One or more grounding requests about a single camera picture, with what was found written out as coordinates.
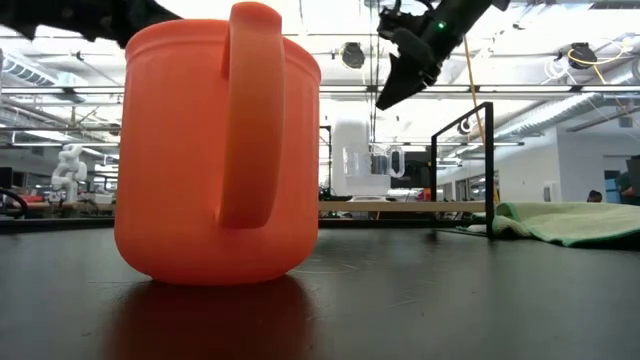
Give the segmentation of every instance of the dark tabletop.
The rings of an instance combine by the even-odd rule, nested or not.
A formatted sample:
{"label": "dark tabletop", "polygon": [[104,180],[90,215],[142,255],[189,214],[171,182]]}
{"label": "dark tabletop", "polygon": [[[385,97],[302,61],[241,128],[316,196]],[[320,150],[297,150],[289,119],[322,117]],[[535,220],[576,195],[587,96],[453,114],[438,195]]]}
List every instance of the dark tabletop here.
{"label": "dark tabletop", "polygon": [[640,253],[322,230],[279,280],[150,282],[113,230],[0,236],[0,359],[638,359]]}

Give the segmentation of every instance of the ceiling duct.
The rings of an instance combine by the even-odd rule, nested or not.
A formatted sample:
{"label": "ceiling duct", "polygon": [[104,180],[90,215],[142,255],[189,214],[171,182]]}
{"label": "ceiling duct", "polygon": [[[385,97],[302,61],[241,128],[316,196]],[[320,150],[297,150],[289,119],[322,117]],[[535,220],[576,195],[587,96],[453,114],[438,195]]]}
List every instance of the ceiling duct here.
{"label": "ceiling duct", "polygon": [[[12,75],[17,79],[34,86],[59,86],[56,78],[36,69],[33,66],[27,65],[25,61],[20,60],[15,55],[3,52],[2,55],[0,55],[0,58],[2,59],[3,74]],[[84,98],[75,94],[59,94],[54,96],[60,100],[71,101],[74,103],[82,103],[85,101]]]}
{"label": "ceiling duct", "polygon": [[[610,85],[638,85],[640,84],[640,58],[622,64],[608,71],[604,76]],[[587,84],[600,85],[601,83],[599,79],[595,79]],[[496,138],[539,133],[563,121],[586,114],[605,102],[605,96],[600,93],[583,93],[564,100],[549,101],[507,122],[498,129]]]}

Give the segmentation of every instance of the ceiling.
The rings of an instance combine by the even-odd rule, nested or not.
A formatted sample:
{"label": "ceiling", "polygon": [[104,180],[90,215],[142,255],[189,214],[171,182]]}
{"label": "ceiling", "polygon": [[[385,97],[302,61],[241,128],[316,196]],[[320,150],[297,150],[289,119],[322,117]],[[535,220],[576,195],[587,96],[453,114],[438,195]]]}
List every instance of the ceiling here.
{"label": "ceiling", "polygon": [[[225,19],[236,1],[158,2],[185,18]],[[389,71],[388,54],[394,52],[395,47],[375,35],[377,9],[370,9],[364,1],[357,0],[262,2],[274,7],[283,16],[283,33],[313,54],[322,70],[323,85],[384,83]],[[590,81],[596,76],[593,69],[569,70],[571,77],[562,76],[558,79],[545,74],[545,66],[550,66],[558,51],[574,42],[588,42],[592,49],[598,50],[600,60],[617,57],[615,61],[600,67],[605,77],[609,69],[629,61],[636,56],[636,51],[640,51],[640,10],[595,10],[591,9],[591,3],[584,1],[557,3],[561,5],[528,5],[527,1],[514,1],[505,13],[491,8],[468,34],[475,83],[564,84],[571,83],[571,77],[578,83]],[[405,1],[402,10],[418,14],[423,11],[423,5],[416,1]],[[99,39],[91,43],[77,33],[48,27],[39,27],[36,35],[36,39],[30,42],[10,29],[0,28],[0,44],[5,52],[54,78],[60,78],[66,72],[76,76],[70,78],[76,85],[123,85],[126,66],[124,52],[114,42]],[[332,53],[339,52],[345,42],[361,44],[367,54],[362,69],[347,68],[339,55],[332,56]],[[82,60],[75,56],[78,52],[82,54]],[[460,46],[444,64],[439,84],[468,84],[466,68],[464,47]],[[6,73],[3,73],[3,81],[5,86],[30,85]],[[55,99],[22,97],[16,100],[29,104],[35,102],[37,106],[38,102]],[[101,96],[92,98],[91,102],[116,100]],[[321,119],[328,124],[343,116],[369,119],[371,106],[367,101],[365,94],[348,98],[341,94],[324,94],[321,99]],[[538,101],[526,98],[495,100],[496,117],[509,119],[536,103]],[[441,99],[407,100],[388,111],[376,111],[376,139],[427,141],[434,132],[472,107],[471,98],[447,99],[443,96]],[[71,116],[70,106],[42,107],[42,110],[62,118]],[[121,106],[102,106],[97,109],[95,106],[86,106],[76,110],[76,116],[87,116],[83,122],[86,126],[118,123],[121,113]],[[619,130],[605,124],[589,131]]]}

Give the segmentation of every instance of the orange mug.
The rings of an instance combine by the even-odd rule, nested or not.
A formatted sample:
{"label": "orange mug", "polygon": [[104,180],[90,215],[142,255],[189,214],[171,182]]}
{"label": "orange mug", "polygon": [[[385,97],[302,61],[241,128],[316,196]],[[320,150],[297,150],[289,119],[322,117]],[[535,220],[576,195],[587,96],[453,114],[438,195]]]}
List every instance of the orange mug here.
{"label": "orange mug", "polygon": [[228,22],[136,34],[127,78],[115,238],[155,280],[277,278],[318,233],[320,69],[258,3]]}

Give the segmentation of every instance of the desk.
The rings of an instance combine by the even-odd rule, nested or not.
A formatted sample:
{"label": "desk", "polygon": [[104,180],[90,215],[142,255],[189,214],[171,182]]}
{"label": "desk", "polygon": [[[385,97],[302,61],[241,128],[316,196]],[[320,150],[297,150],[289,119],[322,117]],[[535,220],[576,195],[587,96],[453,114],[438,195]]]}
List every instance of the desk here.
{"label": "desk", "polygon": [[113,229],[0,236],[0,359],[637,359],[640,255],[321,230],[288,277],[152,283]]}

